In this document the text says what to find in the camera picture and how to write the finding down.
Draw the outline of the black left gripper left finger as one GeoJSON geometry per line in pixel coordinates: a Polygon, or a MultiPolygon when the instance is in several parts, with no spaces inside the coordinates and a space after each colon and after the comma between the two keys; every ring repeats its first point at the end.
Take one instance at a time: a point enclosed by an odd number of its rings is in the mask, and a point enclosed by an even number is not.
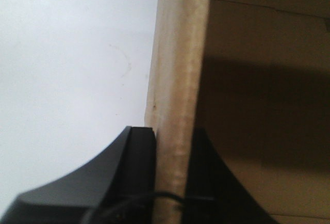
{"type": "Polygon", "coordinates": [[[1,223],[79,223],[155,188],[156,138],[149,127],[127,126],[99,155],[75,171],[19,194],[1,223]]]}

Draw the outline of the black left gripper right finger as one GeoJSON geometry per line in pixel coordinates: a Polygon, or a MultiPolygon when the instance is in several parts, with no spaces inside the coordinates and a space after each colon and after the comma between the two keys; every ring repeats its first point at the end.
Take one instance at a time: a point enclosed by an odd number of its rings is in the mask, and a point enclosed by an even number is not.
{"type": "Polygon", "coordinates": [[[192,137],[185,223],[276,223],[221,159],[204,129],[192,137]]]}

